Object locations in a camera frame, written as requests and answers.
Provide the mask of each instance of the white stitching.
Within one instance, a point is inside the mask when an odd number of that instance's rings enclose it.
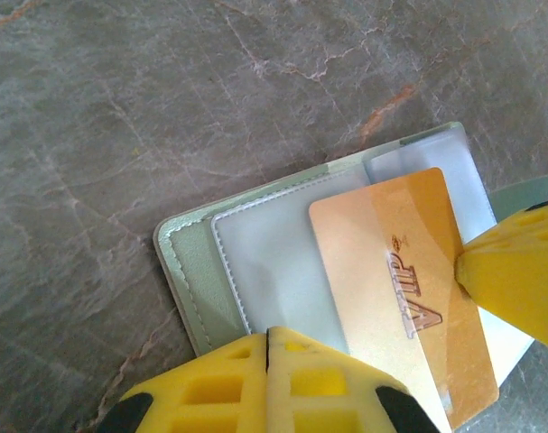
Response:
[[[310,178],[310,179],[308,179],[308,180],[306,180],[302,183],[297,183],[295,185],[292,185],[291,187],[288,187],[287,189],[283,189],[281,191],[271,193],[271,194],[263,196],[261,198],[257,198],[252,202],[236,206],[236,207],[230,209],[229,211],[226,211],[226,212],[224,212],[220,215],[216,215],[216,216],[213,217],[213,219],[211,221],[211,228],[212,228],[214,236],[216,237],[216,239],[218,241],[218,247],[219,247],[219,250],[221,251],[222,262],[224,264],[224,267],[226,268],[226,274],[228,275],[231,290],[233,291],[233,295],[234,295],[234,298],[236,299],[237,306],[239,307],[239,313],[240,313],[241,318],[244,321],[244,324],[246,325],[246,329],[249,333],[252,332],[252,328],[249,326],[249,321],[247,320],[247,315],[246,315],[246,310],[244,308],[244,304],[242,303],[241,298],[239,297],[239,290],[237,289],[236,281],[234,279],[231,268],[229,267],[228,256],[226,255],[226,252],[223,248],[223,244],[222,244],[222,241],[221,241],[221,236],[219,236],[218,229],[215,225],[216,222],[218,222],[220,219],[225,219],[227,217],[231,217],[232,215],[235,215],[235,214],[241,213],[245,210],[251,209],[252,207],[257,207],[257,206],[263,205],[264,203],[267,203],[268,201],[288,196],[290,194],[293,194],[294,192],[302,191],[302,190],[307,189],[309,187],[313,187],[314,185],[319,185],[322,182],[325,182],[327,180],[335,179],[338,176],[342,176],[342,175],[347,174],[347,173],[349,173],[348,170],[343,170],[343,171],[340,171],[338,173],[333,173],[333,174],[322,173],[322,174],[320,174],[318,176],[315,176],[313,178]]]
[[[198,224],[202,221],[203,221],[203,219],[201,219],[199,221],[191,221],[191,222],[189,222],[187,224],[184,224],[182,226],[178,226],[175,230],[172,230],[172,233],[179,232],[180,230],[182,230],[185,227],[193,226],[194,224]],[[198,306],[195,303],[195,299],[193,298],[193,292],[191,291],[190,283],[187,281],[187,277],[185,275],[185,272],[183,271],[181,261],[177,258],[177,253],[175,252],[175,248],[173,248],[173,245],[172,245],[172,253],[173,253],[173,258],[175,259],[175,261],[180,264],[181,273],[183,274],[183,282],[185,284],[185,289],[190,294],[191,305],[193,306],[193,310],[195,311],[195,314],[197,315],[198,320],[200,321],[200,326],[201,326],[201,331],[203,331],[203,336],[205,336],[205,339],[208,342],[209,349],[213,349],[213,345],[211,344],[211,341],[209,340],[208,330],[205,328],[205,325],[203,324],[203,320],[201,319],[200,311],[198,310]]]

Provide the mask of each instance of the gold card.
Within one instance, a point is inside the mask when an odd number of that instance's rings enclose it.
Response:
[[[315,202],[310,217],[351,355],[405,383],[437,425],[436,408],[457,428],[496,401],[439,169]]]

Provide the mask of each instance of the gray marble countertop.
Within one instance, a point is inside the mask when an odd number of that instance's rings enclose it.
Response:
[[[95,425],[193,353],[162,219],[461,121],[548,173],[548,0],[0,0],[0,432]],[[548,349],[464,431],[548,431]]]

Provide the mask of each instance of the wallet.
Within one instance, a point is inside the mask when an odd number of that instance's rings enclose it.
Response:
[[[155,248],[195,353],[272,326],[347,352],[309,206],[432,167],[444,175],[464,243],[493,226],[495,214],[548,195],[545,177],[487,196],[462,125],[450,123],[162,221]],[[480,316],[500,384],[533,340],[482,309]]]

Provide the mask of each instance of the black rubber tip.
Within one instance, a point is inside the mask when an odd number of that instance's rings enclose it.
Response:
[[[97,433],[135,433],[152,403],[153,396],[146,392],[120,401],[103,418]]]
[[[530,206],[525,212],[528,212],[529,210],[540,209],[541,207],[545,206],[548,206],[548,200],[544,201],[543,203],[539,203],[538,205]]]
[[[265,372],[270,368],[270,328],[265,331]]]
[[[389,386],[376,394],[397,433],[439,433],[416,399]]]

